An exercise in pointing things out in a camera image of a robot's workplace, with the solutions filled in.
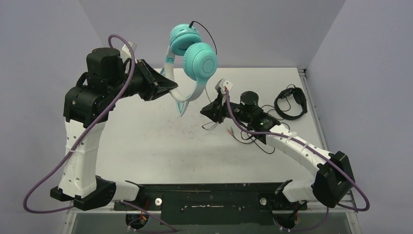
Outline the black cable pink green plugs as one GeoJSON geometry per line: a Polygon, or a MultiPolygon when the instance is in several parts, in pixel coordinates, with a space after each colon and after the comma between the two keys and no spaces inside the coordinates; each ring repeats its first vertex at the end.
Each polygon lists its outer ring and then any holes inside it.
{"type": "Polygon", "coordinates": [[[252,136],[249,136],[247,138],[243,138],[243,134],[242,132],[240,132],[240,137],[241,140],[239,140],[235,134],[234,134],[234,130],[232,127],[227,128],[228,133],[239,143],[243,144],[243,145],[251,145],[251,144],[255,144],[262,152],[264,152],[265,154],[271,155],[275,152],[275,148],[273,148],[272,151],[266,151],[265,149],[263,149],[258,143],[257,140],[255,138],[253,138],[252,136]]]}

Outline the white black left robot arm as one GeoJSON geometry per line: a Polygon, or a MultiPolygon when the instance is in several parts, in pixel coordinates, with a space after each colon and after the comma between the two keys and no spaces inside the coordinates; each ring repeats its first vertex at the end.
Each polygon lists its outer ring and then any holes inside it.
{"type": "Polygon", "coordinates": [[[100,138],[117,100],[134,95],[145,101],[155,100],[176,88],[177,83],[143,59],[127,71],[119,50],[114,48],[94,49],[86,63],[88,70],[65,95],[66,156],[62,179],[50,190],[50,196],[72,201],[83,211],[121,200],[135,210],[141,209],[146,197],[139,192],[139,185],[106,180],[96,174],[100,138]]]}

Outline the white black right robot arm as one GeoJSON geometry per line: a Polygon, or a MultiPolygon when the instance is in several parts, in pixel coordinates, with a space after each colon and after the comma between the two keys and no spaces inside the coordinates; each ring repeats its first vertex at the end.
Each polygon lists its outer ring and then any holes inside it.
{"type": "Polygon", "coordinates": [[[287,129],[258,106],[259,96],[255,92],[242,93],[239,104],[230,102],[231,87],[227,80],[220,80],[215,87],[217,97],[200,113],[215,123],[226,118],[233,120],[241,131],[282,151],[311,174],[309,179],[284,182],[275,191],[276,204],[283,209],[304,201],[318,201],[329,208],[339,205],[355,185],[348,156],[321,149],[287,129]]]}

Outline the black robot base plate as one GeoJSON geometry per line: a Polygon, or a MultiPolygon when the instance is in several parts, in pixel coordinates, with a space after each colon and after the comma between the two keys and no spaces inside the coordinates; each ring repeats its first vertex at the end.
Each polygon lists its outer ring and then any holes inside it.
{"type": "Polygon", "coordinates": [[[130,205],[115,203],[116,211],[133,205],[160,212],[170,225],[273,225],[274,218],[293,220],[307,205],[276,194],[276,183],[146,184],[130,205]]]}

